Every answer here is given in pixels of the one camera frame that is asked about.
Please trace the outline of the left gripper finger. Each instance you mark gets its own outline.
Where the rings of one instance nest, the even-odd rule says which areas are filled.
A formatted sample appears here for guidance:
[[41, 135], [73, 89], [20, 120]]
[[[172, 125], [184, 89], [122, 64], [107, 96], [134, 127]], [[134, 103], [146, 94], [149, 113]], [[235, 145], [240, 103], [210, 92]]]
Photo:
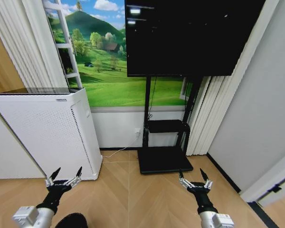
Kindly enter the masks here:
[[76, 173], [76, 176], [69, 180], [66, 185], [70, 186], [71, 188], [75, 187], [81, 181], [81, 175], [82, 167], [79, 168], [78, 172]]
[[60, 169], [61, 169], [61, 168], [59, 167], [59, 168], [58, 168], [57, 170], [55, 170], [49, 177], [47, 177], [47, 178], [45, 179], [45, 183], [46, 183], [46, 187], [47, 187], [47, 188], [54, 185], [54, 180], [55, 180], [55, 178], [57, 177], [57, 175], [59, 174]]

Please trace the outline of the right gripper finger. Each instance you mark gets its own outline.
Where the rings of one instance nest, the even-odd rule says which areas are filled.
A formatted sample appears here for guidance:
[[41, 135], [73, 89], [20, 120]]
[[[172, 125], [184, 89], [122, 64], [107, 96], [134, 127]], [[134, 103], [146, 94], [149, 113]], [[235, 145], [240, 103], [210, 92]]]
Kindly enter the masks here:
[[183, 172], [181, 169], [179, 169], [179, 182], [184, 188], [191, 188], [191, 183], [184, 178]]
[[211, 187], [212, 187], [213, 181], [208, 178], [208, 175], [203, 171], [202, 168], [200, 168], [200, 172], [201, 172], [201, 175], [202, 175], [202, 177], [203, 177], [203, 179], [205, 181], [204, 188], [210, 190]]

